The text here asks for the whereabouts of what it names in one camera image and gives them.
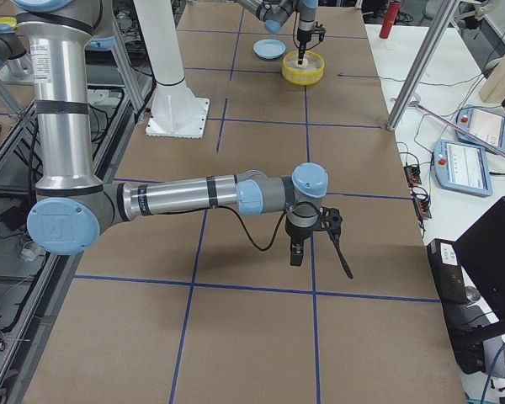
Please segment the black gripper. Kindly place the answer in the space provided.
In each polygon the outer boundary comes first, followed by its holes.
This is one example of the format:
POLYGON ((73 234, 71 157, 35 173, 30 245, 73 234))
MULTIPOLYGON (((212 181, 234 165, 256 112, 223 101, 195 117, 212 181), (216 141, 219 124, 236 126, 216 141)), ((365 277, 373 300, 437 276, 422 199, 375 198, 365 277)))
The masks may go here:
POLYGON ((285 231, 290 237, 290 266, 302 265, 304 243, 311 237, 316 222, 317 215, 288 214, 286 216, 285 231))
POLYGON ((298 29, 297 29, 297 41, 298 41, 298 56, 297 59, 305 58, 306 47, 311 41, 312 31, 314 29, 313 20, 303 20, 299 19, 298 29))

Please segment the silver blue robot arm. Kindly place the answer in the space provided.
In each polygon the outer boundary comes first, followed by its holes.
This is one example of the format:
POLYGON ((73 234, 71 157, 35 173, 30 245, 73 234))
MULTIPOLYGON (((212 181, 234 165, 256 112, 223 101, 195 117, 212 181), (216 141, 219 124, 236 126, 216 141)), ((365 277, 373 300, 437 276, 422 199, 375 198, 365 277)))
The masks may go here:
POLYGON ((271 34, 278 34, 287 20, 295 15, 299 23, 297 25, 298 58, 296 64, 302 66, 305 59, 307 46, 312 40, 313 35, 318 36, 318 42, 321 43, 325 36, 325 28, 316 21, 316 11, 319 7, 318 1, 256 1, 256 0, 237 0, 248 12, 263 22, 264 28, 271 34))
MULTIPOLYGON (((109 1, 11 1, 18 28, 29 39, 35 82, 35 110, 43 175, 27 219, 29 235, 49 253, 75 255, 91 247, 111 226, 138 216, 171 215, 236 204, 239 214, 281 211, 290 237, 290 265, 301 266, 304 242, 328 228, 321 210, 327 171, 312 162, 291 176, 269 178, 251 170, 166 183, 104 185, 94 173, 85 48, 112 28, 109 1)), ((237 1, 276 33, 299 16, 298 62, 313 35, 318 1, 237 1)), ((199 138, 210 101, 189 89, 178 46, 171 1, 134 1, 151 63, 155 98, 147 134, 199 138)), ((233 211, 242 222, 241 217, 233 211)), ((330 234, 335 247, 338 237, 330 234)))

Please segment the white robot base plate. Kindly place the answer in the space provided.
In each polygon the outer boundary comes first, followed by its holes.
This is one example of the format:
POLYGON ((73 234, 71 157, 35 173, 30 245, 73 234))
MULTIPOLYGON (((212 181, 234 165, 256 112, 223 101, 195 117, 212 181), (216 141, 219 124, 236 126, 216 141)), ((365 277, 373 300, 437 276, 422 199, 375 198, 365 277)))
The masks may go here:
POLYGON ((173 99, 156 96, 151 106, 151 117, 146 134, 152 137, 199 139, 205 132, 210 108, 208 98, 173 99))

